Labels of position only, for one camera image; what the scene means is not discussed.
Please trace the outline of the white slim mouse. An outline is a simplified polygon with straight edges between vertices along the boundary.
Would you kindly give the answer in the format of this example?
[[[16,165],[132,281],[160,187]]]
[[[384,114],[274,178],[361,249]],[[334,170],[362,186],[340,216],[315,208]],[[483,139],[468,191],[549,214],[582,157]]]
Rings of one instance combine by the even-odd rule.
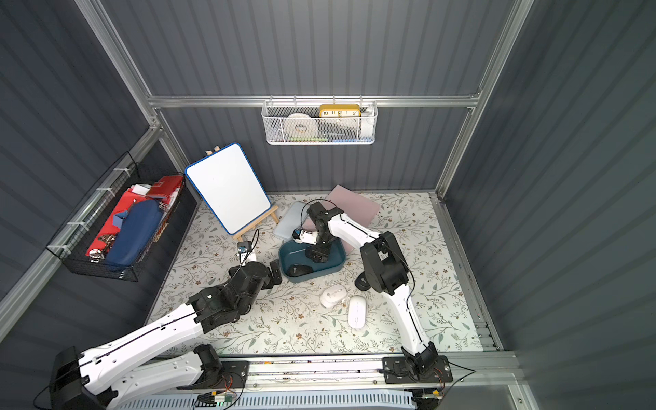
[[[353,296],[348,305],[349,326],[354,330],[362,329],[367,320],[367,300],[361,296]]]

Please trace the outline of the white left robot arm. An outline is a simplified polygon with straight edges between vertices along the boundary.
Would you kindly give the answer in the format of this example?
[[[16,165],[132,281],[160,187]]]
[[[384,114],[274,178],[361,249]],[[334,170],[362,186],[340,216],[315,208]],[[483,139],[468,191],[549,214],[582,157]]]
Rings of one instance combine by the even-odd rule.
[[[248,261],[232,268],[221,285],[210,286],[160,319],[122,338],[85,351],[61,351],[48,386],[53,409],[116,409],[168,389],[200,390],[242,384],[247,366],[230,367],[216,350],[202,344],[169,359],[157,355],[181,343],[237,322],[263,289],[282,282],[278,261]]]

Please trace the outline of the teal plastic storage box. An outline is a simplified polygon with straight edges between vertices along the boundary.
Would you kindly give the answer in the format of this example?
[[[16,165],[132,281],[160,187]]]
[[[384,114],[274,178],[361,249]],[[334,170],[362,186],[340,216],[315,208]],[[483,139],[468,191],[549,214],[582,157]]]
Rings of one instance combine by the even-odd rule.
[[[306,249],[310,244],[298,244],[291,240],[282,244],[278,250],[278,260],[280,270],[292,283],[301,283],[303,281],[314,280],[329,274],[337,273],[344,266],[347,255],[340,240],[334,242],[331,246],[331,253],[326,263],[314,263],[306,256]],[[314,272],[300,278],[289,278],[286,275],[288,267],[294,264],[309,265],[314,268]]]

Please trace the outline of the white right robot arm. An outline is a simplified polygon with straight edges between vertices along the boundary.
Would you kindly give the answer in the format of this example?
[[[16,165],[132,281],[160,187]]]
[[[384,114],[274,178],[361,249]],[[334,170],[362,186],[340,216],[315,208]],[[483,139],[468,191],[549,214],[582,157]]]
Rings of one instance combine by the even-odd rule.
[[[414,276],[395,235],[375,232],[354,221],[341,208],[327,209],[323,203],[323,199],[315,199],[303,206],[302,211],[312,220],[315,230],[309,232],[300,228],[293,234],[294,240],[309,246],[306,256],[315,263],[326,263],[331,247],[339,240],[358,249],[365,289],[375,290],[391,306],[401,335],[408,377],[418,381],[431,374],[437,367],[439,354],[420,324],[412,303],[414,287],[408,281]]]

